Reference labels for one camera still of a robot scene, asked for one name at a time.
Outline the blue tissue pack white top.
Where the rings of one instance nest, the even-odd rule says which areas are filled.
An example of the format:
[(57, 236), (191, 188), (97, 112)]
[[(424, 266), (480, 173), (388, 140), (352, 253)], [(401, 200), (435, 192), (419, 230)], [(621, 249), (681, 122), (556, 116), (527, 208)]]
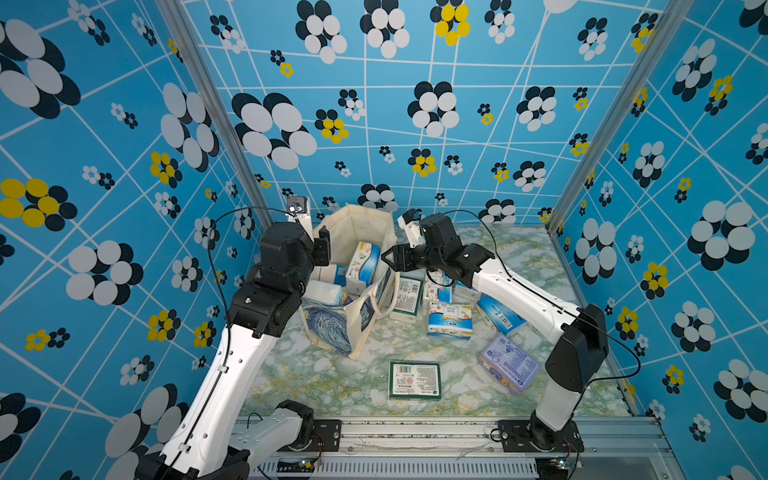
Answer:
[(331, 263), (327, 266), (316, 266), (310, 279), (335, 285), (346, 285), (347, 267)]

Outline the blue white tissue box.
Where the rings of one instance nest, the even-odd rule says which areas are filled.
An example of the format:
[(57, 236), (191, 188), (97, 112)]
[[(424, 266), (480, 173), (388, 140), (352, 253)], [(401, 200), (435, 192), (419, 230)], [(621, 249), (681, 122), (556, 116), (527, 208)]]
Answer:
[(346, 288), (349, 294), (358, 296), (373, 282), (380, 260), (380, 246), (359, 242), (346, 272)]

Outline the cream canvas tote bag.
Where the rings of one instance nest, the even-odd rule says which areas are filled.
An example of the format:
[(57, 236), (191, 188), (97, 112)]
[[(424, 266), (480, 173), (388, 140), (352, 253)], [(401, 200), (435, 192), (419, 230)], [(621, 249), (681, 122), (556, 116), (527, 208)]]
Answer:
[(396, 243), (391, 213), (347, 205), (322, 220), (330, 234), (330, 263), (316, 267), (300, 315), (309, 340), (353, 361), (377, 319), (394, 308), (400, 274), (383, 260)]

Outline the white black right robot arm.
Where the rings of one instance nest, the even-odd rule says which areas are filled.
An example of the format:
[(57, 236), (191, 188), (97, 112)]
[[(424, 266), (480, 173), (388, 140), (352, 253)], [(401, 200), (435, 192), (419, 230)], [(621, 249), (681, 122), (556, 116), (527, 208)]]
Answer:
[(499, 301), (537, 329), (554, 348), (545, 362), (549, 375), (528, 431), (540, 451), (566, 439), (566, 430), (583, 394), (609, 353), (602, 310), (579, 307), (512, 273), (496, 251), (465, 244), (444, 214), (422, 216), (411, 209), (397, 220), (408, 242), (382, 254), (397, 272), (440, 270), (447, 277)]

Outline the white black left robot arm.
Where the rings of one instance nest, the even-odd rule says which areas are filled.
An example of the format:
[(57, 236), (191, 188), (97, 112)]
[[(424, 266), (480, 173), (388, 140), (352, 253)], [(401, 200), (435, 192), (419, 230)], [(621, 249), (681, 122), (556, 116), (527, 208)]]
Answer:
[(251, 384), (298, 313), (312, 271), (330, 262), (330, 234), (279, 222), (260, 250), (226, 310), (226, 329), (190, 410), (160, 452), (140, 459), (136, 478), (246, 479), (280, 449), (311, 443), (314, 411), (290, 400), (248, 429), (241, 445), (230, 443)]

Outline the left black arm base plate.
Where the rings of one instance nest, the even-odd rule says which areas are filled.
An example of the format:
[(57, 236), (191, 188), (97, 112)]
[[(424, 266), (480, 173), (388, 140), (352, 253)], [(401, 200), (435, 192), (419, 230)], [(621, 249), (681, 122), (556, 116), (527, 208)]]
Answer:
[(309, 436), (286, 445), (279, 452), (337, 452), (340, 447), (343, 423), (340, 419), (315, 419)]

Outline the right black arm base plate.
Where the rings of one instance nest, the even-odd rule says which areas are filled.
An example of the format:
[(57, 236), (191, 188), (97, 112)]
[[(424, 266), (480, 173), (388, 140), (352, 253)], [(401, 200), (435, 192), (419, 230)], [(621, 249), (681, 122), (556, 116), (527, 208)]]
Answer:
[(571, 420), (555, 431), (536, 417), (523, 420), (502, 419), (490, 432), (506, 453), (562, 455), (583, 453), (585, 447), (576, 423)]

